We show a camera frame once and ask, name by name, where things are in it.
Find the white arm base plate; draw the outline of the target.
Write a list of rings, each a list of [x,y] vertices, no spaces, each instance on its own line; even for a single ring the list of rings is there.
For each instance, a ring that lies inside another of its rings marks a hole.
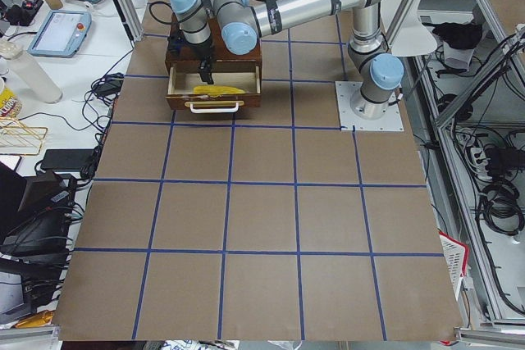
[[[336,98],[342,131],[402,132],[403,122],[396,95],[382,104],[366,102],[360,95],[362,83],[358,81],[336,81]]]

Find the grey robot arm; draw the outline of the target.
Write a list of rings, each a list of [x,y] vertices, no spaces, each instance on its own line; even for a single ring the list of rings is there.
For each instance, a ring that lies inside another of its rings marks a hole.
[[[200,61],[200,79],[208,85],[214,83],[209,20],[217,20],[226,49],[243,56],[255,49],[260,38],[350,9],[353,33],[348,54],[363,78],[350,106],[357,116],[377,120],[384,116],[404,75],[399,58],[386,51],[380,26],[381,1],[257,0],[251,6],[249,0],[169,0],[169,4],[183,37]]]

